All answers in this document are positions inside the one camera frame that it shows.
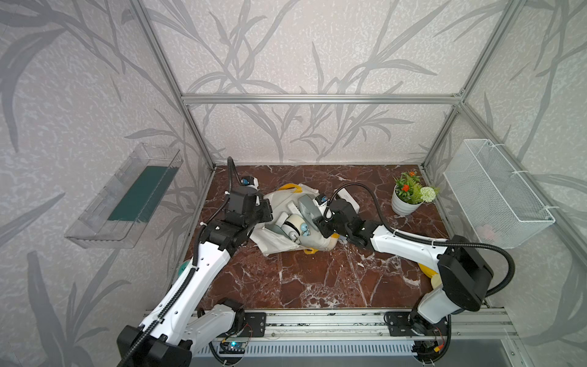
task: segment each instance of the white wire basket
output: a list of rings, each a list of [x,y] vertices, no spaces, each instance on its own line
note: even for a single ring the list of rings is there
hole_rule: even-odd
[[[514,248],[555,221],[490,140],[465,139],[444,176],[481,242]]]

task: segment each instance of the wallpaper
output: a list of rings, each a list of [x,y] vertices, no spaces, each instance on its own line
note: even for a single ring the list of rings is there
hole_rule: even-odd
[[[0,2],[0,365],[112,366],[210,174],[126,1]],[[132,250],[64,233],[139,142],[184,163]]]
[[[447,105],[212,105],[192,109],[217,163],[421,163]],[[339,125],[337,116],[345,115]],[[247,120],[253,123],[243,124]]]
[[[462,88],[507,2],[144,3],[183,93],[450,94]],[[419,163],[448,107],[191,110],[217,162],[231,154],[247,163]]]
[[[585,0],[528,1],[467,100],[585,235],[586,8]],[[516,277],[493,304],[505,305],[536,366],[584,365],[585,267],[553,229],[511,254]]]
[[[481,136],[464,116],[455,120],[438,153],[425,168],[431,184],[440,188],[437,205],[449,232],[478,241],[443,173],[464,139]],[[587,272],[574,260],[552,228],[509,249],[516,262],[512,283],[490,297],[505,307],[536,367],[578,367],[587,359]],[[481,252],[495,272],[491,287],[507,272],[499,254]]]
[[[587,2],[525,6],[467,101],[586,236]]]
[[[434,154],[432,161],[424,169],[428,178],[432,181],[432,185],[440,189],[436,204],[441,208],[439,212],[444,216],[443,220],[449,226],[449,233],[462,235],[471,241],[479,241],[479,238],[461,209],[456,196],[450,189],[444,176],[444,171],[464,139],[480,138],[481,136],[465,117],[457,116],[437,153]]]

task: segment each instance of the acrylic shelf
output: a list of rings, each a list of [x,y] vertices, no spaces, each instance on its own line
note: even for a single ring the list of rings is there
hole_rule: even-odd
[[[84,248],[133,248],[182,163],[179,149],[140,143],[65,237]]]

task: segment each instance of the brown marble surface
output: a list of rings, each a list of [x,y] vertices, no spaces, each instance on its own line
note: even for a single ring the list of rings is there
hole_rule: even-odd
[[[405,166],[239,166],[240,176],[259,180],[259,190],[270,193],[286,183],[303,183],[330,196],[341,184],[357,181],[375,190],[392,227],[431,237],[446,237],[436,206],[423,204],[400,217],[392,210],[394,177]],[[208,218],[220,206],[227,188],[226,167],[219,167],[202,210]],[[361,206],[363,219],[378,220],[369,193],[360,187],[348,192]],[[191,258],[191,249],[186,259]],[[200,306],[210,309],[221,298],[242,302],[246,308],[412,307],[432,289],[418,265],[398,256],[337,244],[332,251],[306,255],[303,251],[263,256],[249,241],[220,271]]]

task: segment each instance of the black mounting plate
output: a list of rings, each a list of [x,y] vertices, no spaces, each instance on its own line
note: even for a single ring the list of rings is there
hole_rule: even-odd
[[[388,323],[387,328],[389,329],[389,336],[421,336],[412,331],[408,319],[409,315],[409,311],[389,311],[385,313],[384,317],[386,322]],[[446,318],[443,318],[442,320],[440,320],[440,322],[433,325],[436,326],[440,330],[442,335],[446,337],[446,335],[448,334],[448,323],[446,321]],[[438,337],[438,334],[434,334],[435,330],[436,329],[431,329],[430,332],[427,333],[425,336],[430,336],[433,338]]]
[[[267,314],[264,312],[245,312],[245,325],[249,324],[238,335],[234,335],[233,338],[262,338],[265,336],[265,321],[267,320]],[[227,336],[226,333],[220,334],[218,337],[223,338]]]

